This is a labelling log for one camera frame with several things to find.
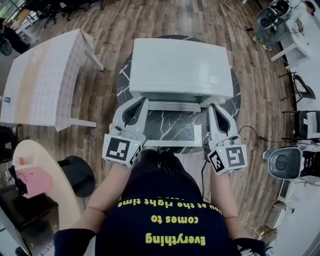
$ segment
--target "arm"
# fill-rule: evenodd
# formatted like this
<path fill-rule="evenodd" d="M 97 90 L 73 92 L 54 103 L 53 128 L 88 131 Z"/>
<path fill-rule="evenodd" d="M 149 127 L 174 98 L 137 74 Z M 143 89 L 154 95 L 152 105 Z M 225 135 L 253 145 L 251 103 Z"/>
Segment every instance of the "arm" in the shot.
<path fill-rule="evenodd" d="M 92 194 L 83 215 L 72 228 L 87 229 L 97 233 L 108 210 L 120 199 L 130 173 L 130 168 L 112 165 L 108 176 Z"/>
<path fill-rule="evenodd" d="M 238 207 L 229 182 L 229 175 L 210 175 L 211 202 L 217 206 L 224 216 L 224 221 L 232 239 L 252 238 L 240 225 Z"/>

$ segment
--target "white table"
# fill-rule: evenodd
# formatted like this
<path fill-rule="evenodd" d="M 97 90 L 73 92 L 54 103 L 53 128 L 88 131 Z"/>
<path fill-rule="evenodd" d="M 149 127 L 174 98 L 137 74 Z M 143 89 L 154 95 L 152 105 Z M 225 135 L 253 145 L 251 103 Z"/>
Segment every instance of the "white table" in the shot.
<path fill-rule="evenodd" d="M 71 117 L 77 74 L 85 55 L 100 71 L 93 38 L 81 29 L 61 34 L 17 57 L 3 96 L 0 122 L 51 126 L 61 131 L 71 125 L 97 127 L 96 122 Z"/>
<path fill-rule="evenodd" d="M 52 177 L 52 190 L 46 195 L 59 205 L 59 230 L 71 228 L 80 219 L 82 213 L 77 197 L 60 165 L 43 146 L 29 139 L 23 140 L 17 145 L 12 158 L 13 163 L 19 157 L 31 157 L 32 163 L 18 165 L 17 170 L 39 167 Z"/>
<path fill-rule="evenodd" d="M 299 33 L 287 33 L 287 37 L 281 40 L 281 44 L 285 47 L 282 51 L 271 58 L 271 61 L 274 62 L 283 55 L 289 53 L 290 51 L 297 51 L 299 58 L 295 59 L 293 63 L 286 66 L 285 69 L 289 70 L 294 68 L 308 60 L 311 59 L 311 50 L 310 47 L 307 45 L 307 42 L 304 36 Z"/>

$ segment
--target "table leg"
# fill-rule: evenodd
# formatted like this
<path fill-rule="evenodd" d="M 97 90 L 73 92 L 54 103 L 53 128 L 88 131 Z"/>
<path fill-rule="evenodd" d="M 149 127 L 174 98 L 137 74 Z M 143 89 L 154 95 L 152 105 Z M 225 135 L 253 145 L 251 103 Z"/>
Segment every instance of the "table leg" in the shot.
<path fill-rule="evenodd" d="M 19 27 L 19 29 L 25 33 L 28 37 L 30 37 L 34 42 L 40 41 L 36 36 L 30 34 L 26 29 L 24 29 L 22 26 Z"/>
<path fill-rule="evenodd" d="M 277 59 L 279 59 L 280 57 L 282 57 L 283 55 L 287 54 L 289 51 L 291 51 L 292 49 L 294 49 L 296 46 L 295 43 L 289 45 L 287 48 L 283 49 L 282 51 L 280 51 L 278 54 L 274 55 L 272 58 L 271 58 L 271 61 L 274 62 L 276 61 Z"/>
<path fill-rule="evenodd" d="M 95 67 L 100 70 L 103 71 L 104 70 L 104 66 L 101 64 L 100 60 L 97 58 L 97 56 L 95 55 L 95 53 L 92 51 L 91 48 L 89 48 L 88 46 L 85 47 L 84 50 L 85 55 L 90 59 L 90 61 L 92 62 L 93 65 L 95 65 Z"/>
<path fill-rule="evenodd" d="M 71 155 L 58 161 L 75 195 L 80 198 L 90 196 L 96 186 L 95 176 L 88 163 L 81 157 Z"/>
<path fill-rule="evenodd" d="M 294 67 L 296 67 L 296 66 L 298 66 L 308 60 L 310 60 L 308 57 L 301 58 L 301 59 L 295 61 L 294 63 L 292 63 L 291 65 L 286 66 L 285 69 L 286 70 L 292 69 L 292 68 L 294 68 Z"/>
<path fill-rule="evenodd" d="M 86 120 L 81 120 L 76 118 L 70 118 L 70 123 L 76 126 L 97 127 L 96 122 L 91 122 L 91 121 L 86 121 Z"/>
<path fill-rule="evenodd" d="M 31 26 L 34 24 L 34 22 L 31 21 L 31 19 L 29 17 L 26 18 L 26 21 L 29 22 Z"/>

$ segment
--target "hand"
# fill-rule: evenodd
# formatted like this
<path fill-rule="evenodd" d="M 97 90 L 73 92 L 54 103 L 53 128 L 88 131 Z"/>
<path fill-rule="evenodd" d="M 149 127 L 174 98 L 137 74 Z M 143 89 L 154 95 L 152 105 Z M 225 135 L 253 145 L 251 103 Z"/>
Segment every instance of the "hand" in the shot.
<path fill-rule="evenodd" d="M 13 21 L 4 21 L 2 23 L 2 25 L 6 26 L 6 27 L 10 27 L 13 24 Z"/>

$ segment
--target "marble table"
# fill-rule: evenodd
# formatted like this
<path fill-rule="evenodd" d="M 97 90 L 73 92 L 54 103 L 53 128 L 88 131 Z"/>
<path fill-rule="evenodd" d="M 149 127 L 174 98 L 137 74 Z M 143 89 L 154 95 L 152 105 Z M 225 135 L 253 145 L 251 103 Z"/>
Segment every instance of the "marble table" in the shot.
<path fill-rule="evenodd" d="M 186 35 L 165 35 L 158 38 L 203 42 L 202 40 Z M 132 53 L 125 60 L 119 72 L 116 90 L 118 107 L 133 98 L 129 91 L 131 61 Z M 236 73 L 231 67 L 230 70 L 233 84 L 233 97 L 220 106 L 228 111 L 236 120 L 241 105 L 241 92 Z M 201 125 L 203 145 L 209 141 L 206 110 L 206 108 L 202 108 L 201 112 L 149 110 L 144 135 L 147 140 L 193 141 L 195 139 L 194 125 Z M 203 150 L 201 147 L 161 147 L 160 149 L 184 154 Z"/>

